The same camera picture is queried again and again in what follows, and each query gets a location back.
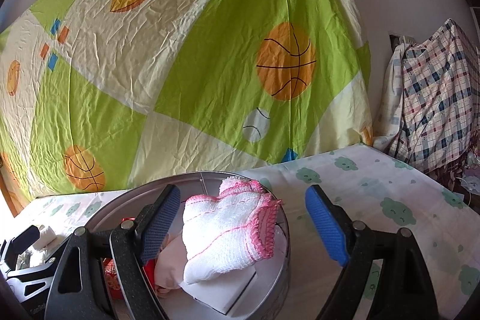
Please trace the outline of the red drawstring pouch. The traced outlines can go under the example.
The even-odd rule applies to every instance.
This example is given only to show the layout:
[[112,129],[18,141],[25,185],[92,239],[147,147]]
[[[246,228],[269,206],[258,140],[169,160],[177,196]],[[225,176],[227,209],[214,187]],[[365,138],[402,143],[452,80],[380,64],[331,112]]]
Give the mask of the red drawstring pouch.
[[[147,276],[147,279],[152,288],[155,288],[155,265],[156,259],[151,259],[143,266],[143,271],[145,272],[145,275]],[[122,300],[123,294],[115,270],[114,261],[111,258],[105,258],[103,260],[103,269],[106,279],[106,285],[108,287],[111,298],[114,301]]]

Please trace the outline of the white pink-edged dishcloth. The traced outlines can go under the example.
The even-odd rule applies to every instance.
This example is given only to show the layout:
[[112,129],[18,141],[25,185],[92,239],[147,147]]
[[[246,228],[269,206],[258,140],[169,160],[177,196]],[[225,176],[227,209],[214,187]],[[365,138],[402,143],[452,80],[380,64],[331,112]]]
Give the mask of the white pink-edged dishcloth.
[[254,179],[230,176],[217,196],[188,198],[182,215],[183,282],[201,283],[274,255],[281,201]]

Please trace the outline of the pink soft cloth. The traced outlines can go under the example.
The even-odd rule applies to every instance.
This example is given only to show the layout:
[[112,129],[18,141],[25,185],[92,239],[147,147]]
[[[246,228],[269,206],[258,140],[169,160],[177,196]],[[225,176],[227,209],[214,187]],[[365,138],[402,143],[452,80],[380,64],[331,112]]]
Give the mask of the pink soft cloth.
[[160,250],[154,268],[156,296],[164,298],[171,291],[181,287],[186,263],[186,250],[182,236],[178,235],[174,238],[169,236]]

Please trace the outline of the small white cloth roll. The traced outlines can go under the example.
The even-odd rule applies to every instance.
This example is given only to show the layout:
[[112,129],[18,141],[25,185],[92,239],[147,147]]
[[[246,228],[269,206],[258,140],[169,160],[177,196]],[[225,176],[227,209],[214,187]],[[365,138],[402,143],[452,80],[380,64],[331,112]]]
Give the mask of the small white cloth roll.
[[40,227],[38,227],[38,229],[40,236],[39,239],[32,244],[32,247],[35,250],[40,251],[41,249],[47,247],[47,245],[49,245],[51,242],[53,242],[56,239],[57,235],[50,226],[41,225]]

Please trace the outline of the cloud print table cloth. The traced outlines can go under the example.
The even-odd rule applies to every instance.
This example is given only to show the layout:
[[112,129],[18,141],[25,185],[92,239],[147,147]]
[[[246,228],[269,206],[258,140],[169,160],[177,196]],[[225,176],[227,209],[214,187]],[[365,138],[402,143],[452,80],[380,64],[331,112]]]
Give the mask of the cloud print table cloth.
[[280,319],[314,319],[340,271],[305,208],[314,181],[350,218],[374,230],[413,232],[444,319],[461,311],[479,282],[479,215],[467,199],[376,149],[354,145],[244,175],[280,198],[288,219],[291,280]]

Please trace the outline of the white sponge block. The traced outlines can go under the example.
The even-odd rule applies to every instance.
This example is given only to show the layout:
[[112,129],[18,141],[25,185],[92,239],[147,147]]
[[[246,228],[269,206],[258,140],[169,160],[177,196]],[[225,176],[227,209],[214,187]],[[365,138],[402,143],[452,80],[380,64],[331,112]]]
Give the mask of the white sponge block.
[[182,282],[180,286],[184,292],[196,301],[226,315],[255,277],[255,267],[249,266],[243,270],[220,274],[213,280],[192,284]]

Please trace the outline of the round metal tin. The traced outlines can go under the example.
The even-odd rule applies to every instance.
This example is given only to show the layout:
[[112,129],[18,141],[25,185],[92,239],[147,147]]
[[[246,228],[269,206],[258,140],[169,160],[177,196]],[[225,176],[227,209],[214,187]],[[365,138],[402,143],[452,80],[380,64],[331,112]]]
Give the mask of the round metal tin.
[[[103,232],[120,225],[122,218],[137,216],[145,205],[153,203],[164,188],[173,184],[180,189],[181,204],[168,234],[182,230],[182,213],[188,197],[197,194],[216,196],[225,172],[199,171],[158,179],[133,190],[95,193],[86,212],[90,232]],[[169,319],[275,319],[285,302],[290,283],[290,232],[284,210],[279,210],[275,225],[274,255],[257,262],[256,277],[233,308],[223,315],[176,289],[157,301]]]

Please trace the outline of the plaid cloth cover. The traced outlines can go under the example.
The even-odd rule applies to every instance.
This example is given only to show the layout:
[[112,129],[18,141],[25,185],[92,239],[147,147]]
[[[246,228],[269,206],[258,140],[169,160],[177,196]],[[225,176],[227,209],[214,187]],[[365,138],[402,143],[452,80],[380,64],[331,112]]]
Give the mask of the plaid cloth cover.
[[479,48],[448,19],[420,44],[395,48],[373,145],[425,174],[459,163],[479,143]]

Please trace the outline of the green cream basketball bedsheet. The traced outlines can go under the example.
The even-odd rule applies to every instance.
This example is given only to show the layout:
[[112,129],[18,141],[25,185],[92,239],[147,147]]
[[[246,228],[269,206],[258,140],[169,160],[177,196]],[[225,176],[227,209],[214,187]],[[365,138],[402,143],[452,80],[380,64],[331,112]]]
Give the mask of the green cream basketball bedsheet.
[[1,33],[14,204],[369,143],[354,0],[37,0]]

